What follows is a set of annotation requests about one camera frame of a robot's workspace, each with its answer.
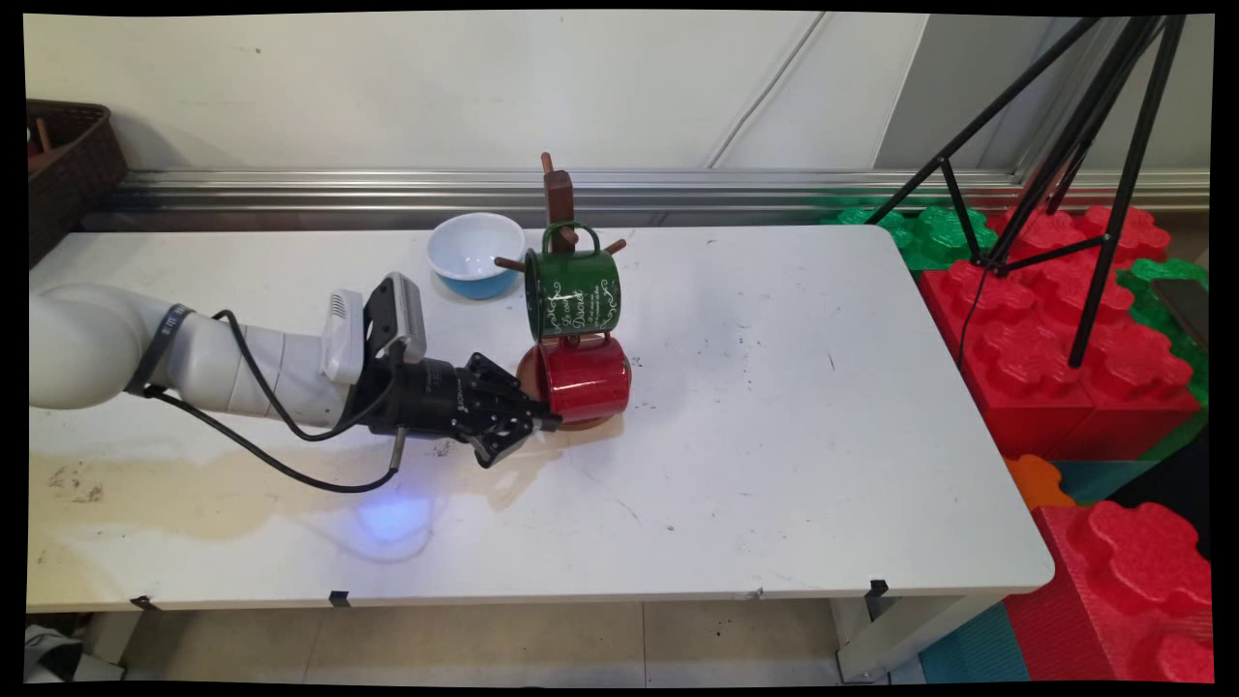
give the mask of orange foam block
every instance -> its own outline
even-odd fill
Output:
[[[1017,461],[1006,461],[1006,464],[1030,511],[1041,506],[1075,505],[1075,500],[1058,488],[1063,475],[1054,465],[1036,456],[1021,456]]]

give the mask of black wristband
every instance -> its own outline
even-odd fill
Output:
[[[167,308],[167,312],[164,313],[164,318],[159,322],[159,329],[155,332],[155,337],[151,338],[150,345],[146,347],[146,353],[144,353],[142,359],[138,361],[138,370],[134,371],[134,378],[129,379],[129,385],[125,386],[125,392],[136,395],[138,397],[145,397],[142,391],[146,390],[146,384],[150,381],[151,374],[155,373],[155,368],[159,366],[164,354],[166,354],[169,347],[172,345],[172,339],[176,338],[176,332],[181,331],[181,324],[185,323],[185,317],[190,316],[190,312],[192,311],[193,310],[180,302]]]

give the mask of black cable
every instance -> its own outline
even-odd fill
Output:
[[[976,284],[976,297],[973,297],[973,306],[968,308],[964,326],[959,328],[959,353],[955,355],[955,368],[959,370],[964,370],[964,336],[968,333],[968,322],[973,321],[973,312],[976,311],[976,305],[981,301],[981,288],[985,287],[985,276],[989,274],[990,264],[981,266],[981,282]]]
[[[317,433],[317,435],[306,433],[306,432],[301,431],[301,428],[297,427],[297,425],[292,421],[292,417],[289,416],[289,412],[284,409],[284,405],[281,405],[280,401],[275,399],[275,391],[271,390],[271,386],[269,386],[266,384],[266,379],[263,378],[263,371],[259,370],[258,361],[254,360],[254,355],[250,354],[250,352],[249,352],[249,343],[245,342],[245,334],[242,333],[242,331],[240,331],[240,323],[237,321],[237,314],[234,314],[232,312],[232,310],[219,310],[211,318],[219,319],[221,317],[228,319],[228,326],[232,327],[233,338],[237,340],[237,348],[238,348],[238,350],[240,350],[240,355],[245,360],[245,365],[249,366],[249,371],[250,371],[250,374],[253,374],[254,380],[258,383],[258,386],[263,390],[263,395],[265,395],[266,399],[271,402],[271,406],[275,407],[275,411],[280,415],[280,418],[284,420],[284,423],[289,427],[289,430],[292,431],[292,433],[295,433],[302,441],[309,441],[311,443],[317,443],[317,442],[321,442],[321,441],[327,441],[328,438],[335,438],[335,437],[339,436],[341,433],[348,431],[349,428],[357,426],[362,420],[364,420],[374,410],[377,410],[380,405],[383,405],[383,402],[387,400],[388,395],[390,395],[392,390],[395,387],[396,378],[395,378],[395,373],[393,371],[392,380],[388,381],[387,387],[384,387],[383,392],[380,392],[378,395],[378,397],[375,397],[374,401],[370,402],[364,410],[362,410],[361,412],[357,412],[356,415],[353,415],[352,417],[349,417],[347,420],[341,421],[331,431],[326,431],[323,433]],[[403,352],[403,348],[404,347],[401,344],[396,344],[396,345],[393,347],[393,350],[399,353],[399,352]],[[400,357],[396,355],[395,359],[400,360]],[[227,436],[229,439],[232,439],[233,443],[235,443],[235,444],[240,446],[242,448],[249,451],[250,454],[253,454],[255,458],[258,458],[259,461],[263,461],[268,465],[271,465],[273,468],[275,468],[281,474],[291,477],[292,479],[300,482],[301,484],[305,484],[305,485],[309,485],[309,487],[313,487],[315,489],[322,489],[325,491],[333,491],[336,494],[363,494],[366,491],[373,491],[373,490],[383,487],[393,477],[395,477],[395,473],[400,469],[400,462],[399,462],[399,458],[396,458],[393,462],[393,464],[388,468],[388,472],[387,472],[385,475],[380,477],[379,479],[377,479],[377,480],[374,480],[374,482],[372,482],[369,484],[359,484],[359,485],[356,485],[356,487],[347,487],[347,485],[341,485],[341,484],[331,484],[330,482],[322,482],[322,480],[318,480],[318,479],[313,479],[312,477],[304,475],[304,474],[299,473],[297,470],[295,470],[295,469],[285,465],[284,463],[276,461],[270,454],[268,454],[265,451],[263,451],[258,446],[254,446],[253,443],[250,443],[245,437],[243,437],[242,435],[237,433],[235,431],[225,427],[224,425],[219,423],[214,418],[207,416],[206,412],[198,410],[193,405],[190,405],[188,402],[186,402],[183,400],[177,400],[176,397],[171,397],[171,396],[166,395],[165,394],[165,389],[162,389],[162,387],[149,386],[149,387],[146,387],[142,391],[142,396],[146,397],[146,399],[149,399],[149,400],[159,400],[160,402],[164,402],[166,405],[171,405],[171,406],[176,407],[177,410],[181,410],[182,412],[185,412],[185,413],[187,413],[187,415],[197,418],[202,423],[204,423],[204,425],[209,426],[211,428],[218,431],[219,433]]]
[[[387,400],[388,395],[392,394],[392,389],[395,387],[395,373],[393,371],[392,380],[388,381],[387,387],[384,387],[383,392],[380,392],[379,396],[375,397],[374,401],[370,402],[364,410],[337,423],[331,431],[326,431],[323,433],[306,433],[301,431],[301,428],[296,425],[296,422],[292,421],[292,417],[289,416],[289,412],[284,409],[284,405],[281,405],[280,401],[275,399],[275,391],[271,390],[271,386],[266,385],[266,379],[263,378],[263,371],[259,370],[258,361],[255,361],[254,355],[249,353],[249,344],[245,342],[245,334],[242,333],[240,331],[240,323],[237,321],[237,314],[234,314],[232,310],[219,310],[218,312],[211,316],[211,318],[213,319],[218,319],[219,317],[224,317],[228,319],[228,326],[232,327],[233,338],[237,340],[237,347],[240,348],[240,355],[243,359],[245,359],[245,365],[249,366],[249,373],[254,375],[254,380],[258,383],[258,387],[263,390],[263,395],[265,395],[266,399],[271,402],[271,406],[275,407],[276,413],[279,413],[280,418],[284,420],[284,423],[285,426],[289,427],[289,431],[295,433],[297,438],[300,438],[301,441],[317,443],[321,441],[327,441],[330,438],[336,438],[341,433],[344,433],[346,431],[361,423],[361,421],[364,420],[366,417],[370,416],[370,413]],[[401,343],[396,343],[395,345],[393,345],[393,350],[395,352],[401,352],[403,348],[404,345]]]
[[[275,468],[276,470],[279,470],[281,474],[291,477],[292,479],[300,482],[301,484],[306,484],[306,485],[313,487],[315,489],[322,489],[325,491],[333,491],[336,494],[363,494],[366,491],[373,491],[373,490],[383,487],[393,477],[395,477],[395,473],[400,469],[400,462],[396,461],[393,467],[388,468],[388,472],[387,472],[385,475],[380,477],[379,479],[377,479],[377,480],[374,480],[374,482],[372,482],[369,484],[359,484],[359,485],[356,485],[356,487],[346,487],[346,485],[341,485],[341,484],[331,484],[330,482],[317,480],[317,479],[313,479],[312,477],[304,475],[304,474],[299,473],[297,470],[295,470],[295,469],[285,465],[284,463],[276,461],[275,458],[273,458],[271,456],[269,456],[265,451],[263,451],[258,446],[254,446],[253,443],[250,443],[249,441],[247,441],[243,436],[240,436],[235,431],[233,431],[233,430],[225,427],[224,425],[217,422],[216,420],[211,418],[203,411],[198,410],[193,405],[190,405],[188,402],[185,402],[182,400],[177,400],[176,397],[170,397],[170,396],[165,395],[162,387],[155,387],[155,386],[147,387],[142,392],[142,395],[145,397],[151,399],[151,400],[159,400],[160,402],[165,402],[167,405],[172,405],[177,410],[181,410],[182,412],[185,412],[185,413],[187,413],[187,415],[197,418],[198,421],[206,423],[211,428],[213,428],[213,430],[218,431],[219,433],[227,436],[228,438],[230,438],[233,441],[233,443],[235,443],[237,446],[240,446],[242,448],[249,451],[255,458],[258,458],[259,461],[263,461],[268,465],[271,465],[273,468]]]

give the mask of white table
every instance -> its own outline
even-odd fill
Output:
[[[328,292],[393,269],[429,355],[514,371],[518,282],[450,293],[427,232],[73,234],[31,291],[94,281],[318,333]],[[530,230],[530,243],[540,238]],[[890,236],[876,227],[638,228],[616,258],[628,411],[492,470],[410,441],[361,496],[317,491],[155,401],[30,411],[27,612],[525,600],[901,600],[845,633],[845,677],[902,662],[1053,562]],[[392,441],[222,421],[307,474],[374,479]]]

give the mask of tile floor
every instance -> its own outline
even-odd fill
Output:
[[[164,612],[146,613],[139,623],[125,654],[125,678],[477,687],[839,685],[836,650],[825,600]],[[911,667],[896,677],[923,682],[919,665]]]

